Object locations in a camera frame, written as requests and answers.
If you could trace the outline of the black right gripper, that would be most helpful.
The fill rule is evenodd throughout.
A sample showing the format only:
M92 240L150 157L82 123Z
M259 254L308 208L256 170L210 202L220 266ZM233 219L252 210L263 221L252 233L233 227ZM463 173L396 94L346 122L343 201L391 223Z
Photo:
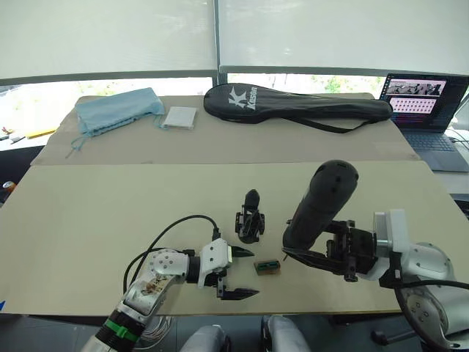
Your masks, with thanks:
M371 271L377 262L374 233L358 229L353 220L333 220L323 232L333 235L326 242L326 255L289 247L282 252L308 267L343 276L346 282L357 282L359 274Z

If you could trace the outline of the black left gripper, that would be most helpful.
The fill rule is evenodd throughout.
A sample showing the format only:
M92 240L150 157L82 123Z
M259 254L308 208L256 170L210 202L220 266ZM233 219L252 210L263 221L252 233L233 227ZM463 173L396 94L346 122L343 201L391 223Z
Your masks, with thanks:
M233 258L253 257L254 253L239 246L217 247L209 253L207 275L204 279L206 287L214 287L217 297L224 301L241 301L259 293L258 290L237 288L225 290L225 278L231 267Z

